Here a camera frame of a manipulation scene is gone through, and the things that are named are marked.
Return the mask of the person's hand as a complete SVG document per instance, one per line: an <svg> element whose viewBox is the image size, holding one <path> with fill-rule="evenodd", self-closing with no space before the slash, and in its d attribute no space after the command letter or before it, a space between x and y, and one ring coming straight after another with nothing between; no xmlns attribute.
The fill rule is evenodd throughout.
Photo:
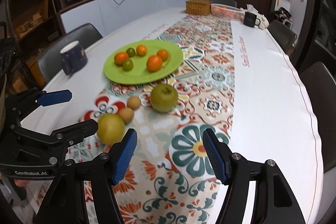
<svg viewBox="0 0 336 224"><path fill-rule="evenodd" d="M29 180L17 180L17 179L15 179L14 183L17 187L25 187L30 183L30 181Z"/></svg>

